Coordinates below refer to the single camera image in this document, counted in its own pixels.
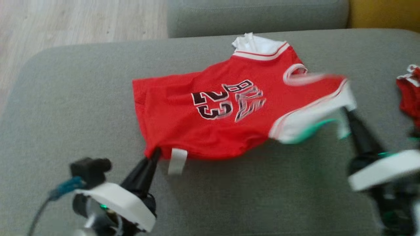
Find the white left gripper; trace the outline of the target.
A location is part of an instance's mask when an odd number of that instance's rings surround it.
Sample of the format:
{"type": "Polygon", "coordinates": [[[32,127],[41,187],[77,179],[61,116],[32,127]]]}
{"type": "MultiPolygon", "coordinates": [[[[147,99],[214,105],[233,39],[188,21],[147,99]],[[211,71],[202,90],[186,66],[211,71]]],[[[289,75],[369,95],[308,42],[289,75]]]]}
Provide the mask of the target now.
{"type": "Polygon", "coordinates": [[[147,197],[160,157],[161,149],[155,149],[150,157],[145,157],[136,165],[121,186],[105,182],[89,190],[75,190],[75,193],[106,205],[117,215],[135,224],[139,230],[151,232],[156,217],[138,197],[147,197]]]}

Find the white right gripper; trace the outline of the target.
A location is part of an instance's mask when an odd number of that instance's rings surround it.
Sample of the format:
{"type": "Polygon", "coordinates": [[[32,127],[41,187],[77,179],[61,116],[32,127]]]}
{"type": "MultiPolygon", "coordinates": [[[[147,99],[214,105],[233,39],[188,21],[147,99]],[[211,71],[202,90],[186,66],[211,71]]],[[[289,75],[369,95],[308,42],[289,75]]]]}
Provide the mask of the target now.
{"type": "MultiPolygon", "coordinates": [[[[370,132],[355,110],[343,109],[348,120],[357,158],[369,158],[372,154],[385,152],[380,142],[370,132]]],[[[352,191],[359,192],[399,178],[418,174],[420,171],[419,150],[405,150],[384,157],[348,177],[352,191]]]]}

